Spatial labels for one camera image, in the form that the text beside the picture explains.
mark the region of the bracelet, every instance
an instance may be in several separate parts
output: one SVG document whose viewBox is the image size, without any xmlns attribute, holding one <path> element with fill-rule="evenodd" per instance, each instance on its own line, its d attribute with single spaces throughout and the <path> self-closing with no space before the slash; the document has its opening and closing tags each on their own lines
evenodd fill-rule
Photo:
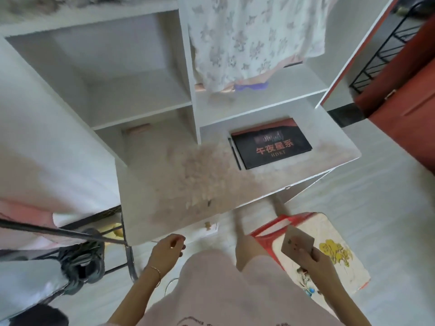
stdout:
<svg viewBox="0 0 435 326">
<path fill-rule="evenodd" d="M 162 281 L 162 275 L 161 275 L 161 273 L 160 273 L 160 270 L 157 269 L 157 268 L 155 268 L 155 267 L 153 267 L 153 266 L 147 266 L 147 267 L 149 267 L 149 268 L 153 268 L 154 270 L 156 270 L 156 271 L 159 273 L 159 282 L 158 282 L 158 284 L 157 284 L 156 287 L 155 287 L 155 288 L 157 288 L 157 286 L 159 286 L 159 285 L 160 285 L 160 282 Z"/>
</svg>

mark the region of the black metal rack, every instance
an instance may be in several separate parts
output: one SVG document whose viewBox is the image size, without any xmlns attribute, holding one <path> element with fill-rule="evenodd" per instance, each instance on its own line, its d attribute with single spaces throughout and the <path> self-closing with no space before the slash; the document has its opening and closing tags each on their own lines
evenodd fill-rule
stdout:
<svg viewBox="0 0 435 326">
<path fill-rule="evenodd" d="M 75 229 L 78 229 L 82 226 L 86 226 L 90 223 L 97 222 L 101 219 L 104 219 L 106 217 L 110 217 L 112 215 L 115 215 L 117 213 L 121 214 L 121 226 L 115 227 L 111 230 L 102 232 L 100 235 L 90 235 L 87 233 L 77 232 L 73 231 Z M 45 226 L 38 226 L 33 224 L 27 224 L 27 223 L 21 223 L 21 222 L 15 222 L 10 221 L 6 219 L 0 219 L 0 228 L 5 229 L 12 229 L 12 230 L 19 230 L 19 231 L 27 231 L 27 232 L 33 232 L 33 233 L 42 233 L 42 234 L 50 234 L 50 235 L 58 235 L 68 238 L 76 238 L 76 239 L 83 239 L 83 240 L 92 240 L 92 241 L 100 241 L 100 242 L 110 242 L 115 243 L 118 245 L 124 245 L 125 247 L 125 255 L 127 257 L 127 262 L 124 264 L 121 264 L 115 268 L 112 268 L 110 270 L 107 270 L 104 275 L 110 274 L 112 272 L 115 272 L 121 268 L 128 267 L 128 272 L 130 273 L 130 278 L 133 282 L 135 282 L 138 279 L 138 274 L 136 273 L 136 269 L 134 268 L 134 256 L 133 256 L 133 248 L 127 244 L 126 238 L 125 238 L 125 231 L 124 231 L 124 221 L 122 217 L 122 209 L 121 206 L 116 206 L 114 208 L 111 208 L 109 210 L 103 211 L 101 213 L 92 215 L 90 217 L 87 217 L 85 219 L 79 220 L 77 222 L 68 224 L 66 226 L 63 226 L 59 229 L 53 229 L 48 228 Z M 118 239 L 112 239 L 104 237 L 104 235 L 113 232 L 115 230 L 123 230 L 124 233 L 124 240 L 118 240 Z M 58 249 L 53 250 L 51 252 L 48 252 L 44 255 L 38 256 L 35 259 L 44 259 L 49 256 L 55 255 L 59 252 Z"/>
<path fill-rule="evenodd" d="M 350 88 L 361 94 L 364 89 L 376 78 L 376 76 L 383 70 L 383 68 L 396 56 L 418 32 L 423 24 L 416 25 L 403 29 L 402 27 L 407 20 L 416 12 L 416 10 L 424 2 L 419 2 L 411 7 L 406 16 L 399 22 L 389 37 L 382 43 L 379 49 L 375 52 L 373 57 L 364 66 L 361 72 L 358 73 L 356 78 L 350 84 Z M 385 47 L 389 42 L 398 43 L 398 46 L 386 49 Z"/>
</svg>

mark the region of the left hand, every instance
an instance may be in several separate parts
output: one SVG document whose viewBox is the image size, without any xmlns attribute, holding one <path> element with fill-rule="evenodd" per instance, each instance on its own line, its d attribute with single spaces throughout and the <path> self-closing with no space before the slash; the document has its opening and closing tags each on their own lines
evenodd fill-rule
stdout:
<svg viewBox="0 0 435 326">
<path fill-rule="evenodd" d="M 160 240 L 151 252 L 147 266 L 153 266 L 160 271 L 163 278 L 182 257 L 182 250 L 186 248 L 184 241 L 186 238 L 179 234 L 171 234 Z"/>
</svg>

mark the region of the white floral garment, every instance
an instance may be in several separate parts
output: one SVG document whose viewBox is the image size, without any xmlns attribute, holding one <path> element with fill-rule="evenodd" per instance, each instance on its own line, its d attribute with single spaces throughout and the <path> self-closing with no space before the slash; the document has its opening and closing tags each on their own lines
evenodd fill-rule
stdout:
<svg viewBox="0 0 435 326">
<path fill-rule="evenodd" d="M 195 68 L 218 92 L 279 62 L 324 53 L 326 19 L 336 0 L 186 0 Z"/>
</svg>

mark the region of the brown card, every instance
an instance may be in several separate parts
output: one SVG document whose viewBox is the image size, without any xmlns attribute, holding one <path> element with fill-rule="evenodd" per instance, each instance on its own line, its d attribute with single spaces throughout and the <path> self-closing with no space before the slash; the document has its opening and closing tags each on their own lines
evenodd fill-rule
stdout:
<svg viewBox="0 0 435 326">
<path fill-rule="evenodd" d="M 297 264 L 301 265 L 297 260 L 299 254 L 295 247 L 291 245 L 292 238 L 296 236 L 299 238 L 298 249 L 303 248 L 311 254 L 314 246 L 314 238 L 293 225 L 287 227 L 287 232 L 285 233 L 284 241 L 282 242 L 281 252 L 290 257 Z"/>
</svg>

